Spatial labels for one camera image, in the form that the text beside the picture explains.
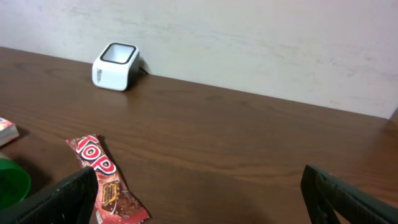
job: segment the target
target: green container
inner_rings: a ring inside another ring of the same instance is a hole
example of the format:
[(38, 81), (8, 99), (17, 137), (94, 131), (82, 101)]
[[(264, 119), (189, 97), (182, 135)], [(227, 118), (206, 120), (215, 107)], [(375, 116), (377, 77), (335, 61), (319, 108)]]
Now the green container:
[(29, 190), (29, 174), (0, 152), (0, 210), (22, 201)]

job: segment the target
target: book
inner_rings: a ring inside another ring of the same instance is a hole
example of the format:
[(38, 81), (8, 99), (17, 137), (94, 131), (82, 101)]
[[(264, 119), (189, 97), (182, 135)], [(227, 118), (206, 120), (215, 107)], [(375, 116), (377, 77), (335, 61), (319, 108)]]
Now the book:
[(12, 141), (18, 136), (17, 126), (4, 118), (0, 118), (0, 146)]

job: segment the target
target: wood grain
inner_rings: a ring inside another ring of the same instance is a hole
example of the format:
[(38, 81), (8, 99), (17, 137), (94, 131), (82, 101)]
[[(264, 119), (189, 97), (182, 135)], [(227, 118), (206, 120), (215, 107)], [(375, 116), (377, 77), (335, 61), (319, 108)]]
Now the wood grain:
[(0, 116), (25, 133), (1, 150), (44, 185), (80, 168), (65, 139), (98, 133), (151, 223), (309, 223), (305, 164), (398, 205), (386, 119), (153, 75), (116, 92), (90, 75), (88, 63), (0, 49)]

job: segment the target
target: red wrapper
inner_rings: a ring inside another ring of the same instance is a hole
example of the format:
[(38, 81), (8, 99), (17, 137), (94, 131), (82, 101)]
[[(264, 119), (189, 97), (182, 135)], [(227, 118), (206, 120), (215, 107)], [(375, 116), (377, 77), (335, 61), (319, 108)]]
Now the red wrapper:
[(67, 143), (75, 151), (81, 167), (92, 166), (97, 175), (95, 215), (99, 224), (133, 224), (149, 218), (147, 210), (128, 191), (96, 134), (67, 140)]

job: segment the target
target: chocolate bar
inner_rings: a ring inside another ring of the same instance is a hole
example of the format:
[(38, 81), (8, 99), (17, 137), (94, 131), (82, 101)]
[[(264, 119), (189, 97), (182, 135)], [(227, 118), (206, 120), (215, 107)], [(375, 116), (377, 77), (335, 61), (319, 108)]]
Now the chocolate bar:
[(97, 135), (67, 140), (75, 151), (81, 167), (92, 166), (98, 180), (98, 194), (95, 202), (99, 224), (141, 223), (149, 214), (128, 191), (119, 171), (104, 153)]

